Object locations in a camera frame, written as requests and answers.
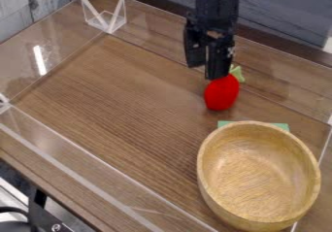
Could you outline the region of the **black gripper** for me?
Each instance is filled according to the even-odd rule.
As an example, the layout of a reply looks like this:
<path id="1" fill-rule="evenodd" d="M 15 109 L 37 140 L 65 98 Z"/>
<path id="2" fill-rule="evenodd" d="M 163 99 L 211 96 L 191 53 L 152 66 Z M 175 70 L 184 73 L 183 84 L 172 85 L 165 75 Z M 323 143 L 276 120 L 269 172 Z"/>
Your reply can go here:
<path id="1" fill-rule="evenodd" d="M 189 68 L 207 63 L 208 80 L 224 78 L 229 73 L 235 47 L 236 16 L 187 14 L 184 25 L 184 52 Z"/>

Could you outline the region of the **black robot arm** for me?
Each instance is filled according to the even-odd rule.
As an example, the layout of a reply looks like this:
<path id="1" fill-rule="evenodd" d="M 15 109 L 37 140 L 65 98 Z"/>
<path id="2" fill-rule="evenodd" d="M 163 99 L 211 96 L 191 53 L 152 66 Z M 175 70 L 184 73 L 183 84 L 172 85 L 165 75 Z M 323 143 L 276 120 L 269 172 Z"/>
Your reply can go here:
<path id="1" fill-rule="evenodd" d="M 195 9 L 187 13 L 183 30 L 187 65 L 204 66 L 211 81 L 229 73 L 239 8 L 240 0 L 196 0 Z"/>

